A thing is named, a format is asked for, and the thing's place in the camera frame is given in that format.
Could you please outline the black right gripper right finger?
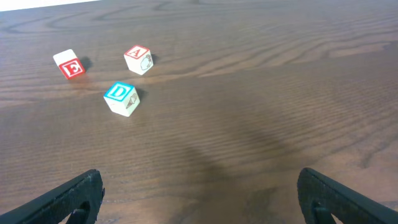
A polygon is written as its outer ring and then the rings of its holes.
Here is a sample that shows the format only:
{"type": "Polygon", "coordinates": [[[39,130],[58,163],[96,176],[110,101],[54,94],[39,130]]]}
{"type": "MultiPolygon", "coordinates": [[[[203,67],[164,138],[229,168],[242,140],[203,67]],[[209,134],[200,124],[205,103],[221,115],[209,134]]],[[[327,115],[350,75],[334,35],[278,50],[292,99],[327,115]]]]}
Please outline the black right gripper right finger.
{"type": "Polygon", "coordinates": [[[298,202],[306,224],[397,224],[397,212],[311,168],[300,171],[298,202]]]}

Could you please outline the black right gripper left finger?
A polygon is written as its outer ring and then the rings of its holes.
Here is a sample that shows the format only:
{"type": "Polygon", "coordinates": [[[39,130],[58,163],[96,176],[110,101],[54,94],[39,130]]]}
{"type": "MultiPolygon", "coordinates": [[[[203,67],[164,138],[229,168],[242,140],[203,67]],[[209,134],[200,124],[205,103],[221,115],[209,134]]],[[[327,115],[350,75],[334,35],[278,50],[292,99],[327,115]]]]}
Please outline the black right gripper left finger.
{"type": "Polygon", "coordinates": [[[88,170],[1,215],[1,223],[95,223],[104,197],[101,174],[88,170]]]}

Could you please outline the red A letter block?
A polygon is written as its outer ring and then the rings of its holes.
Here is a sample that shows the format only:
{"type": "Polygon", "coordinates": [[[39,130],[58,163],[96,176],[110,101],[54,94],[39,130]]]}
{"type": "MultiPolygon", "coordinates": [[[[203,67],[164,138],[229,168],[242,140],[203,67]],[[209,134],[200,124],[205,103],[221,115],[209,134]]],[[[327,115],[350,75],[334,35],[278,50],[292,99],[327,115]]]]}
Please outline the red A letter block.
{"type": "Polygon", "coordinates": [[[123,56],[128,69],[138,75],[145,74],[154,65],[150,50],[141,45],[134,45],[123,56]]]}

